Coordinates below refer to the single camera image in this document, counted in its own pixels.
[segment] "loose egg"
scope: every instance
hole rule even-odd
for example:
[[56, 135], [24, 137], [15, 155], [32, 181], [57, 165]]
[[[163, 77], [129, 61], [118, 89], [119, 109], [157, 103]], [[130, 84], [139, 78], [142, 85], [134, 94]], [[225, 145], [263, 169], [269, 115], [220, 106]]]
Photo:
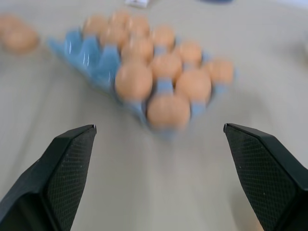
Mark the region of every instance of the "loose egg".
[[152, 60], [153, 55], [154, 45], [149, 38], [132, 38], [123, 46], [121, 52], [123, 60], [140, 57], [140, 59], [143, 59], [147, 63]]
[[155, 56], [150, 65], [153, 79], [172, 79], [174, 82], [182, 73], [181, 58], [174, 53]]
[[147, 118], [156, 129], [183, 129], [190, 116], [189, 101], [178, 94], [157, 94], [148, 104]]
[[112, 14], [109, 19], [109, 24], [126, 27], [129, 19], [130, 15], [127, 11], [119, 10]]
[[139, 102], [151, 94], [152, 72], [144, 62], [134, 60], [124, 63], [115, 78], [115, 90], [123, 100]]
[[18, 17], [12, 14], [0, 15], [0, 36], [9, 30], [13, 30], [16, 27], [24, 26], [25, 23]]
[[176, 82], [175, 92], [186, 96], [190, 102], [206, 103], [211, 97], [211, 79], [200, 69], [183, 72]]
[[27, 53], [39, 44], [37, 32], [28, 26], [17, 27], [3, 34], [2, 42], [5, 50], [12, 53]]
[[209, 73], [213, 84], [230, 84], [234, 80], [234, 65], [230, 61], [215, 59], [206, 62], [202, 69]]
[[100, 36], [108, 27], [108, 20], [99, 14], [92, 15], [89, 17], [82, 28], [83, 36], [96, 35]]
[[202, 61], [202, 48], [198, 43], [185, 41], [177, 46], [174, 51], [180, 55], [184, 63], [200, 66]]
[[127, 28], [133, 37], [147, 37], [150, 33], [148, 19], [143, 15], [136, 15], [129, 19]]
[[102, 46], [106, 44], [117, 45], [119, 49], [122, 49], [128, 40], [128, 31], [120, 26], [109, 26], [100, 36], [100, 44]]
[[175, 43], [175, 33], [170, 26], [161, 25], [151, 32], [151, 38], [155, 46], [164, 46], [169, 50], [173, 49]]

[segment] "table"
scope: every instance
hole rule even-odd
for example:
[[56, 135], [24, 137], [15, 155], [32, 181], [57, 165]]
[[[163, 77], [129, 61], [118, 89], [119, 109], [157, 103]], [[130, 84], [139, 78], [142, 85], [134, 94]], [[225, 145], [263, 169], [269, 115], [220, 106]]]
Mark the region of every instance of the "table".
[[[0, 11], [20, 15], [44, 43], [123, 3], [10, 0], [0, 2]], [[270, 0], [153, 0], [132, 12], [147, 14], [152, 25], [168, 22], [210, 54], [234, 60], [237, 83], [168, 142], [43, 46], [24, 57], [0, 51], [0, 197], [55, 136], [94, 123], [98, 133], [73, 231], [253, 231], [256, 216], [222, 129], [232, 122], [271, 133], [308, 167], [307, 11]]]

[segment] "egg carton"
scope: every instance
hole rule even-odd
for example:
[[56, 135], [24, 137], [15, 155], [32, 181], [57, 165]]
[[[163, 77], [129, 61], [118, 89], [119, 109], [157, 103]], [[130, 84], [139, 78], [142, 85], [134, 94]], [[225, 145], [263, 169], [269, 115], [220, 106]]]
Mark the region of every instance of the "egg carton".
[[[115, 91], [115, 78], [121, 66], [121, 57], [117, 46], [107, 45], [101, 48], [95, 36], [88, 36], [83, 39], [79, 29], [68, 32], [64, 41], [49, 39], [48, 45], [53, 53], [61, 56], [71, 66], [83, 73], [94, 88], [110, 95], [119, 105], [136, 115], [141, 123], [152, 132], [165, 138], [173, 137], [176, 134], [177, 131], [175, 130], [156, 130], [152, 128], [146, 118], [147, 104], [154, 95], [173, 92], [174, 88], [171, 80], [158, 80], [153, 86], [150, 97], [144, 102], [123, 101]], [[154, 54], [158, 55], [166, 51], [164, 47], [155, 47]], [[205, 63], [210, 59], [210, 56], [204, 52], [203, 62]], [[183, 64], [184, 70], [189, 68], [191, 67], [188, 64]], [[224, 93], [227, 89], [228, 85], [224, 84], [212, 86], [211, 99], [207, 104], [191, 103], [191, 120], [207, 109], [215, 95]]]

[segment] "white label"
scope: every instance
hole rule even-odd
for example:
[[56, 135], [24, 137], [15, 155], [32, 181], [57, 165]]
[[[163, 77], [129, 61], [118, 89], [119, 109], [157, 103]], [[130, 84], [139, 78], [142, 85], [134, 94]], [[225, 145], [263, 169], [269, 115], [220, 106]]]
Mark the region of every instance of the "white label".
[[150, 0], [125, 0], [125, 4], [137, 7], [147, 7]]

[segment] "blue egg carton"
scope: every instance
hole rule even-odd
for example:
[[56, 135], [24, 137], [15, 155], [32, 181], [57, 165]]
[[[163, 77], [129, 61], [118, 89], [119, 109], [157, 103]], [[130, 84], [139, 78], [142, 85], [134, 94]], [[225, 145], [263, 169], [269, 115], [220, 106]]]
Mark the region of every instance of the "blue egg carton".
[[[176, 39], [176, 44], [178, 43], [180, 43], [180, 39]], [[109, 94], [119, 105], [135, 114], [141, 123], [154, 133], [165, 138], [173, 137], [176, 134], [176, 130], [156, 130], [152, 128], [146, 118], [147, 104], [155, 94], [173, 92], [174, 88], [171, 80], [158, 80], [153, 86], [150, 97], [144, 102], [123, 101], [115, 91], [115, 78], [121, 66], [121, 57], [117, 46], [107, 45], [101, 48], [95, 36], [88, 36], [83, 39], [79, 29], [68, 32], [65, 40], [61, 42], [49, 39], [48, 45], [53, 53], [62, 57], [71, 66], [83, 73], [93, 87]], [[166, 51], [164, 47], [155, 47], [154, 54], [158, 55]], [[204, 52], [203, 62], [209, 60], [210, 56]], [[183, 68], [188, 69], [190, 66], [184, 64]], [[224, 93], [227, 88], [228, 86], [224, 84], [212, 86], [210, 102], [212, 102], [216, 94]], [[191, 119], [203, 113], [209, 103], [191, 103]]]

